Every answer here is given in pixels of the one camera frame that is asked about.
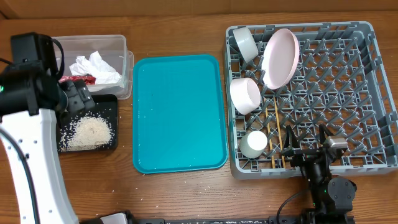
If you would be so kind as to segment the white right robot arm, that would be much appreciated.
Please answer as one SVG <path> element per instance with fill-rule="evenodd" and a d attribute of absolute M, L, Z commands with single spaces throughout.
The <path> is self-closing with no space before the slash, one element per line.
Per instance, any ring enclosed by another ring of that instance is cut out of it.
<path fill-rule="evenodd" d="M 279 207 L 275 220 L 281 224 L 281 211 L 291 200 L 310 192 L 313 208 L 305 209 L 295 221 L 297 223 L 354 223 L 347 213 L 353 209 L 357 191 L 356 184 L 343 177 L 333 177 L 330 164 L 341 158 L 348 149 L 345 138 L 333 134 L 324 124 L 319 126 L 321 146 L 301 150 L 291 126 L 286 127 L 283 156 L 291 157 L 290 165 L 300 169 L 308 181 L 308 188 L 285 200 Z"/>

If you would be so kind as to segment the large white plate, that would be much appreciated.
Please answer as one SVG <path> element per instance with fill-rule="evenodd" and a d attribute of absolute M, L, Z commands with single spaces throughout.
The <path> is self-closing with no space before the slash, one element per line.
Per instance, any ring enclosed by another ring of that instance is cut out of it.
<path fill-rule="evenodd" d="M 297 69 L 299 53 L 299 42 L 293 32 L 288 29 L 275 32 L 263 53 L 264 84 L 271 90 L 285 86 Z"/>

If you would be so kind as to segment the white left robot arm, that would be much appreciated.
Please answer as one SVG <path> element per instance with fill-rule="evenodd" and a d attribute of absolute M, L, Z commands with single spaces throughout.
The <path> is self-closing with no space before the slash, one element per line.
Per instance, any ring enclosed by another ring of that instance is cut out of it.
<path fill-rule="evenodd" d="M 82 79 L 62 82 L 60 42 L 35 32 L 11 37 L 1 73 L 1 141 L 11 168 L 21 223 L 78 223 L 57 151 L 56 125 L 94 108 Z"/>

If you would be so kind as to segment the white cup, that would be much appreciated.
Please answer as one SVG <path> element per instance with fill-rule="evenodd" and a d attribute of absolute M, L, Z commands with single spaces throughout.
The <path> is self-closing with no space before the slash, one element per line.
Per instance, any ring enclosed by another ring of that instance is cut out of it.
<path fill-rule="evenodd" d="M 267 136 L 261 131 L 252 131 L 242 137 L 239 149 L 242 154 L 250 159 L 259 157 L 268 144 Z"/>

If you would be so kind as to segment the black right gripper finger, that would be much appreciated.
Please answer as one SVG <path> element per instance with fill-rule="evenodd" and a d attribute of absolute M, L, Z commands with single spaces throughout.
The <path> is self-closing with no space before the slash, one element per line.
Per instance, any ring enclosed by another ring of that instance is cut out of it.
<path fill-rule="evenodd" d="M 299 142 L 297 137 L 290 125 L 286 126 L 285 129 L 285 140 L 283 143 L 283 155 L 294 155 L 295 151 L 299 149 Z"/>
<path fill-rule="evenodd" d="M 334 134 L 327 128 L 325 124 L 319 125 L 320 142 L 325 142 L 332 136 L 334 136 Z"/>

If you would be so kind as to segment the red snack wrapper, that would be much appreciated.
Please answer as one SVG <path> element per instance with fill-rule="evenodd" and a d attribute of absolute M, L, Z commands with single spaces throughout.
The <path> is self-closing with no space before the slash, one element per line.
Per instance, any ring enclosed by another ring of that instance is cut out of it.
<path fill-rule="evenodd" d="M 93 77 L 90 74 L 86 75 L 71 75 L 71 76 L 63 76 L 61 79 L 59 79 L 60 83 L 63 83 L 65 81 L 77 81 L 77 80 L 83 80 L 86 85 L 94 85 L 96 78 Z"/>

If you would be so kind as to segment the pile of white rice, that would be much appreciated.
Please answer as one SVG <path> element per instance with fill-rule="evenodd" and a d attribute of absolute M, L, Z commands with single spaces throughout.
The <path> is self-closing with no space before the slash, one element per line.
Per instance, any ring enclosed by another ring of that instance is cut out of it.
<path fill-rule="evenodd" d="M 62 152 L 95 150 L 110 144 L 114 135 L 104 118 L 84 116 L 60 130 L 59 148 Z"/>

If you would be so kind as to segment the wooden chopstick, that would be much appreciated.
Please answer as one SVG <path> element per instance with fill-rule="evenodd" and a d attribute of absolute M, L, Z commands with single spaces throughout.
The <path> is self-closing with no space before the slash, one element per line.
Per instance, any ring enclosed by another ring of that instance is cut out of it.
<path fill-rule="evenodd" d="M 285 157 L 282 155 L 283 142 L 282 142 L 282 136 L 281 136 L 282 133 L 280 131 L 279 114 L 278 114 L 276 97 L 273 97 L 273 100 L 274 100 L 274 111 L 275 111 L 275 118 L 276 118 L 276 124 L 277 124 L 277 131 L 278 131 L 278 137 L 279 137 L 280 154 L 281 154 L 281 159 L 282 159 L 282 168 L 285 169 L 286 168 Z"/>
<path fill-rule="evenodd" d="M 271 164 L 272 164 L 272 168 L 275 169 L 275 160 L 274 160 L 274 149 L 273 149 L 273 145 L 272 145 L 272 132 L 271 132 L 271 128 L 270 128 L 270 121 L 271 119 L 269 119 L 269 114 L 268 114 L 268 109 L 266 107 L 266 116 L 267 116 L 267 132 L 268 132 L 268 140 L 269 140 L 269 152 L 271 155 Z"/>

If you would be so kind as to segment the white napkin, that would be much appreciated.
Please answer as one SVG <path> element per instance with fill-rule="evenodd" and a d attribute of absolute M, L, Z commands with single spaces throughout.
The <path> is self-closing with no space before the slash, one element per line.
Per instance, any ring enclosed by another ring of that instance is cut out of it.
<path fill-rule="evenodd" d="M 74 76 L 91 75 L 96 85 L 116 84 L 122 80 L 121 74 L 104 61 L 98 51 L 93 52 L 89 59 L 77 56 L 69 69 Z"/>

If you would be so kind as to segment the grey bowl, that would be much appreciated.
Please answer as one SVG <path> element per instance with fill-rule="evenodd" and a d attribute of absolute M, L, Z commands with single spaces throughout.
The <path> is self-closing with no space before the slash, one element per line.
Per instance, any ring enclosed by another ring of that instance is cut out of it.
<path fill-rule="evenodd" d="M 258 56 L 258 48 L 251 31 L 247 27 L 233 30 L 233 35 L 246 63 L 249 63 Z"/>

